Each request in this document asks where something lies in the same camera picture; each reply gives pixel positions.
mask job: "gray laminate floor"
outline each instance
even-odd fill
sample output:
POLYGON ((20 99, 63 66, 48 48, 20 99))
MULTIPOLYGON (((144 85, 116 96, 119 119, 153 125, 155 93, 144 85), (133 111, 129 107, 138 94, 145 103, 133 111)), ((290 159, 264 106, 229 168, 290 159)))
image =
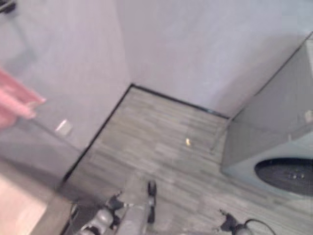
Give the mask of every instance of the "gray laminate floor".
MULTIPOLYGON (((224 137, 214 153, 208 147, 224 122, 132 88, 63 190, 77 200, 84 196, 79 198, 75 190, 104 200, 122 189, 122 199, 139 203, 146 198, 146 182, 155 179, 159 231, 211 232, 223 222, 218 212, 222 208, 241 221, 261 219, 277 234, 313 234, 311 199, 266 197, 220 173, 224 137)), ((256 235, 270 234, 263 231, 256 235)))

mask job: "white wall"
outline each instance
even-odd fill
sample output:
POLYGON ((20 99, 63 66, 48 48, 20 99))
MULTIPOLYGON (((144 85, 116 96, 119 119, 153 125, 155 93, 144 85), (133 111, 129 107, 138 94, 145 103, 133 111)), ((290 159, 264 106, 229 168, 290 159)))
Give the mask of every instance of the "white wall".
POLYGON ((132 80, 231 115, 313 30, 309 0, 117 0, 132 80))
POLYGON ((37 121, 68 119, 84 149, 131 82, 113 0, 21 0, 15 15, 0 15, 0 66, 47 98, 37 121))

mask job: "gray appliance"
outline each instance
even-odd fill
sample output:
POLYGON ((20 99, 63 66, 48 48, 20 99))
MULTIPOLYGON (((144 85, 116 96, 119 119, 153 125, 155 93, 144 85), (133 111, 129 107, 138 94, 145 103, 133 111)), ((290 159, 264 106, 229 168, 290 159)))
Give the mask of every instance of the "gray appliance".
POLYGON ((313 40, 231 123, 222 172, 284 197, 313 195, 313 40))

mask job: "pink object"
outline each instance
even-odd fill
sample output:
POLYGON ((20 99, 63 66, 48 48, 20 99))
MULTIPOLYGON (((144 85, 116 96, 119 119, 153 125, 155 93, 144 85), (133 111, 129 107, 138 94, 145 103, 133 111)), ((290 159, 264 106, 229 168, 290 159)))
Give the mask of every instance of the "pink object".
POLYGON ((0 129, 13 125, 18 116, 35 117, 33 108, 44 102, 44 98, 0 69, 0 129))

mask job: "cable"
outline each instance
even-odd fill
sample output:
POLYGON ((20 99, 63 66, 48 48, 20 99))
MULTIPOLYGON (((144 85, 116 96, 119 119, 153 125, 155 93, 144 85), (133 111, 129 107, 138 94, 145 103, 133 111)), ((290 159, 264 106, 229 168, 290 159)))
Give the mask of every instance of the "cable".
POLYGON ((249 223, 249 222, 258 222, 260 224, 263 224, 265 225, 266 227, 268 227, 268 229, 273 233, 273 235, 277 235, 274 230, 265 222, 261 221, 261 220, 258 220, 258 219, 248 219, 246 222, 245 222, 245 226, 249 223))

